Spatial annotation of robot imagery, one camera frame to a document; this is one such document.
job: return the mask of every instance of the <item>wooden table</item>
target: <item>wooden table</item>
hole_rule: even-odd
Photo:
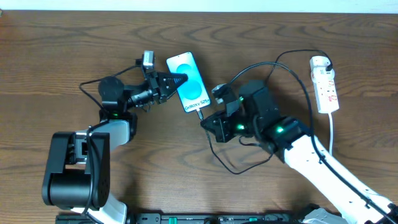
[[[51,136],[98,122],[98,109],[79,83],[132,65],[144,50],[155,51],[159,71],[167,71],[168,57],[192,51],[210,91],[252,63],[304,48],[326,51],[335,65],[335,157],[398,203],[398,16],[6,11],[0,18],[0,222],[52,223],[60,212],[41,198]],[[300,75],[315,108],[313,55],[289,54],[281,62]],[[247,73],[236,87],[264,79],[269,70]],[[122,80],[136,84],[142,75],[135,71]],[[308,123],[303,93],[287,72],[277,69],[269,88],[285,114]],[[96,93],[96,85],[88,90]],[[255,213],[313,202],[335,211],[276,158],[244,175],[229,174],[211,155],[197,115],[185,114],[177,95],[137,114],[136,137],[111,154],[111,191],[131,207]],[[327,146],[327,115],[315,110],[315,122]],[[237,169],[267,157],[237,139],[215,147]]]

